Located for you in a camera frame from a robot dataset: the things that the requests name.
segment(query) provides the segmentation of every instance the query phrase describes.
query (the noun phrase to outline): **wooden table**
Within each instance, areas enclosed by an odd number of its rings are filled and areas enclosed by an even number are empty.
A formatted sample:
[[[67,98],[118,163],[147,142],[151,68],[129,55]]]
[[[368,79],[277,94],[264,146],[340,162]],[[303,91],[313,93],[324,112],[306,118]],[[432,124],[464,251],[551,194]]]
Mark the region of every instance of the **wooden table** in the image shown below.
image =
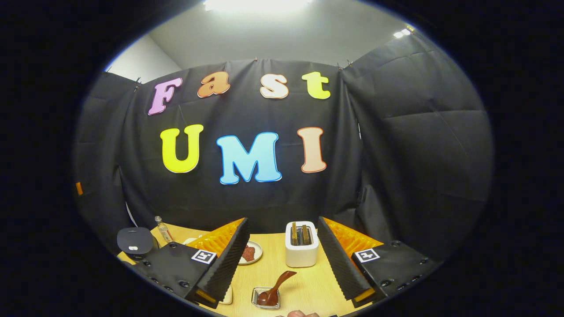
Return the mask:
[[[167,224],[174,241],[184,242],[187,238],[198,237],[208,231],[194,230]],[[151,230],[157,238],[159,246],[166,244],[157,228]],[[301,310],[305,314],[316,312],[320,317],[332,315],[342,316],[355,310],[362,309],[369,304],[354,308],[351,301],[345,301],[345,296],[337,284],[333,271],[319,244],[317,263],[311,267],[292,268],[286,266],[284,233],[281,234],[251,234],[250,241],[258,243],[263,250],[262,257],[248,265],[238,265],[231,287],[233,301],[230,305],[218,305],[206,309],[229,317],[284,317],[293,310]],[[120,253],[118,258],[135,264],[125,253]],[[273,287],[276,280],[284,271],[298,272],[280,286],[280,308],[266,310],[255,307],[251,303],[253,288],[258,286]]]

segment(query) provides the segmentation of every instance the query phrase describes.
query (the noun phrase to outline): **ceiling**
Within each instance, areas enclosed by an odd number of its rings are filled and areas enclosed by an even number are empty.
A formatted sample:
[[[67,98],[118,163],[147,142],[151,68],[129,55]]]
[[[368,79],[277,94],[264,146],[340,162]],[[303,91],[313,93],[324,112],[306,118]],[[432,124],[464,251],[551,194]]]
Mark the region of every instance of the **ceiling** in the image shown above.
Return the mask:
[[[149,36],[182,69],[255,57],[344,66],[405,27],[381,9],[352,0],[313,0],[289,12],[205,11],[202,2]]]

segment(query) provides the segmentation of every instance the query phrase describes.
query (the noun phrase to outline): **small bottle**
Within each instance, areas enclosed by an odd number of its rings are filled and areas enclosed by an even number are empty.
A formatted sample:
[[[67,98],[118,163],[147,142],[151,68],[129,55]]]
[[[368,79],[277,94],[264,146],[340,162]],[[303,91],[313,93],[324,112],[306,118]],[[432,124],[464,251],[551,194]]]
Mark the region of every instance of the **small bottle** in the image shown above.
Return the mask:
[[[156,216],[155,221],[157,222],[158,230],[161,232],[162,237],[165,238],[166,243],[173,241],[173,236],[170,234],[169,229],[166,225],[162,222],[161,217]]]

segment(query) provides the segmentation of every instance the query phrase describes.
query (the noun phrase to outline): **spoon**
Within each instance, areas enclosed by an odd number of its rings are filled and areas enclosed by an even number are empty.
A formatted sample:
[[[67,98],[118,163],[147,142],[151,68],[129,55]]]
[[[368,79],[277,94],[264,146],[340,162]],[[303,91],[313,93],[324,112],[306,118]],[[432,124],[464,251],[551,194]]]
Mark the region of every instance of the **spoon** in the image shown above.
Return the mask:
[[[296,273],[297,272],[294,271],[286,271],[282,273],[273,288],[267,290],[266,292],[262,292],[258,296],[257,304],[261,306],[276,306],[276,304],[278,303],[278,287],[280,287],[280,284],[282,284],[282,282],[294,276]]]

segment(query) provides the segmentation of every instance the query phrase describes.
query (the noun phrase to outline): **pink letter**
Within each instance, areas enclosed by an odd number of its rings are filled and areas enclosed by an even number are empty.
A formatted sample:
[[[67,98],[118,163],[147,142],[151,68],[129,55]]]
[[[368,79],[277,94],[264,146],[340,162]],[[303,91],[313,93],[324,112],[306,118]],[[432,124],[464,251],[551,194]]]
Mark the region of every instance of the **pink letter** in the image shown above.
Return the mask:
[[[169,102],[170,98],[173,97],[174,88],[180,87],[180,85],[182,85],[182,78],[163,82],[155,86],[155,98],[153,99],[153,105],[151,106],[151,109],[149,109],[148,114],[151,116],[163,112],[166,109],[165,99]]]
[[[305,163],[302,172],[316,173],[324,170],[327,164],[321,159],[321,143],[319,139],[323,134],[320,127],[304,127],[298,130],[298,135],[303,140],[303,156]]]

